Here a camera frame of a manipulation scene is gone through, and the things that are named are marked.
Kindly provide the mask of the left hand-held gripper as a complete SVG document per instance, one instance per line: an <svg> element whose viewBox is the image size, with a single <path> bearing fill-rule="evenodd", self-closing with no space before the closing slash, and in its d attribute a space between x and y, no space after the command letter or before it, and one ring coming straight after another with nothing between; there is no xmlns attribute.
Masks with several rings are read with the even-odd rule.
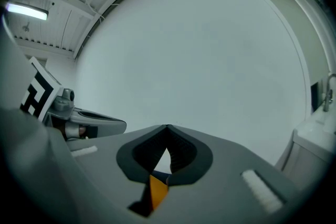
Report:
<svg viewBox="0 0 336 224"><path fill-rule="evenodd" d="M20 105L20 109L41 121L47 127L58 129L65 140L89 139L123 134L125 121L106 115L75 108L75 93L61 83L36 59L29 63L36 70ZM84 118L71 119L77 112ZM79 136L79 126L86 131Z"/></svg>

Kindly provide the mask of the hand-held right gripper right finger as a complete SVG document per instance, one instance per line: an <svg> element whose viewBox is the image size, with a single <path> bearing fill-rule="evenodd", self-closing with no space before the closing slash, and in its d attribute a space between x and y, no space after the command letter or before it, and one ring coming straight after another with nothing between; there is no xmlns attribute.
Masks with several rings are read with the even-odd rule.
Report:
<svg viewBox="0 0 336 224"><path fill-rule="evenodd" d="M195 130L168 126L206 144L213 154L208 171L191 185L171 186L152 213L152 223L264 223L271 218L241 174L254 170L287 203L298 188L282 172L246 147Z"/></svg>

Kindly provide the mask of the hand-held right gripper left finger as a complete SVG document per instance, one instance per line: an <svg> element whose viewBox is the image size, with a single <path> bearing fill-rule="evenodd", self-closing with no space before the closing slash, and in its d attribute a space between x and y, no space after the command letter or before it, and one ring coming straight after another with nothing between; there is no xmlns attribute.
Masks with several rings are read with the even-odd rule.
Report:
<svg viewBox="0 0 336 224"><path fill-rule="evenodd" d="M166 150L166 126L67 145L100 200L101 223L147 223L167 197L167 176L155 167Z"/></svg>

